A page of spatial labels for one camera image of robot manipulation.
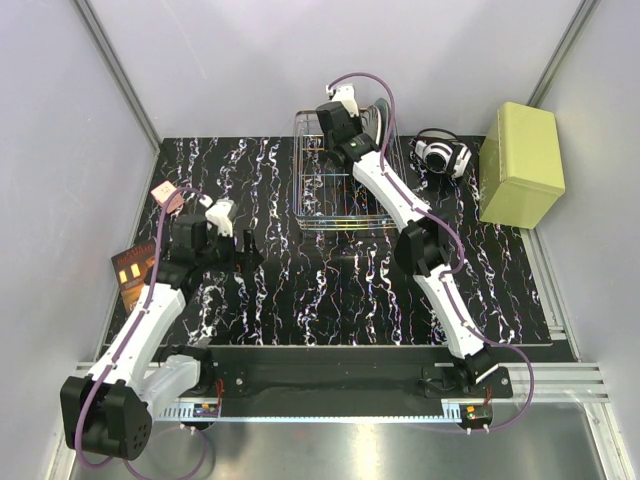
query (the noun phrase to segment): green box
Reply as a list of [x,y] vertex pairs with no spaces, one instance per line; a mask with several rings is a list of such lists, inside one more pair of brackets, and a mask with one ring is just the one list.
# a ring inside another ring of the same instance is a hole
[[502,105],[480,149],[480,220],[534,228],[563,193],[554,114]]

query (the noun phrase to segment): white wall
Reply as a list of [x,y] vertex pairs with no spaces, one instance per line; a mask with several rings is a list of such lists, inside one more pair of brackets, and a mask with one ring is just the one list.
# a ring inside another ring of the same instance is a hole
[[[355,70],[394,89],[402,133],[486,133],[500,104],[526,103],[579,1],[91,3],[156,130],[172,137],[291,135],[295,112]],[[361,82],[362,102],[382,93]]]
[[70,1],[0,6],[0,464],[42,478],[93,355],[153,151]]
[[567,193],[538,230],[578,346],[600,363],[640,472],[640,3],[600,4],[542,108],[557,115]]

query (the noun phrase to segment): marble pattern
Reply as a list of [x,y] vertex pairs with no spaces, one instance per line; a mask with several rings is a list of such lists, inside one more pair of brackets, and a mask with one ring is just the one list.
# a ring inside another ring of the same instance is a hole
[[[465,139],[477,152],[481,137]],[[409,140],[401,141],[405,159]],[[239,203],[236,231],[255,230],[264,263],[253,274],[209,273],[165,342],[255,345],[425,345],[444,335],[428,301],[393,260],[394,231],[300,231],[293,214],[293,139],[167,139],[152,187],[165,179]],[[467,261],[456,276],[478,326],[494,340],[550,343],[517,229],[478,221],[477,159],[464,179],[409,162],[410,186],[461,235]],[[196,202],[186,196],[183,209]],[[155,234],[160,208],[147,200],[137,241]],[[118,302],[106,343],[125,321]]]

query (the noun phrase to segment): book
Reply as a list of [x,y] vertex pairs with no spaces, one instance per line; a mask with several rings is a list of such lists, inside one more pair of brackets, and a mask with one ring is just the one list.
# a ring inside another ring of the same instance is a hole
[[153,267],[155,249],[156,241],[151,239],[111,257],[127,315],[140,298],[147,271]]

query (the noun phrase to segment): white headphones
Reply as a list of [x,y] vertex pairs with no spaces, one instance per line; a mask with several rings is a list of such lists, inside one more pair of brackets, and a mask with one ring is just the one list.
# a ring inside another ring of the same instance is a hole
[[[444,133],[452,138],[426,136],[426,132]],[[464,174],[472,155],[469,147],[456,134],[442,128],[427,128],[418,132],[414,137],[413,148],[425,167],[452,178],[460,178]]]

